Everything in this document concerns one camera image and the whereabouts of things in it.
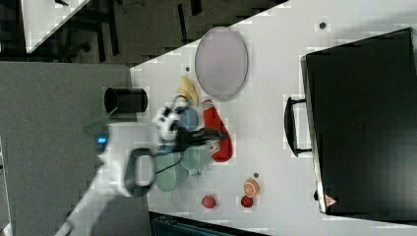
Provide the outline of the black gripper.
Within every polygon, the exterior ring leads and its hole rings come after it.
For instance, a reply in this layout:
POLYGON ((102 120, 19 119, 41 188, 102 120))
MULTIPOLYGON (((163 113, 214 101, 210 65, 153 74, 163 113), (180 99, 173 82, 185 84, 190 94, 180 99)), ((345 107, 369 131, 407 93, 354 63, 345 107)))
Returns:
POLYGON ((215 129, 202 128, 197 133, 180 127, 175 138, 175 151, 181 152, 190 147, 204 145, 212 141, 227 139, 228 135, 215 129))

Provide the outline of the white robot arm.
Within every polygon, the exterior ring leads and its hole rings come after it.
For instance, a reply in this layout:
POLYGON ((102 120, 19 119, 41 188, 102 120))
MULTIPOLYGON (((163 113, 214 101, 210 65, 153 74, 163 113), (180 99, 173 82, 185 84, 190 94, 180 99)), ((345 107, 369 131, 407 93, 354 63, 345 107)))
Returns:
POLYGON ((98 155, 102 164, 88 190, 54 236, 90 236, 113 199, 144 196, 156 178, 157 156, 182 152, 227 137, 226 133, 211 128, 189 131, 176 122, 170 125, 110 124, 105 149, 98 155))

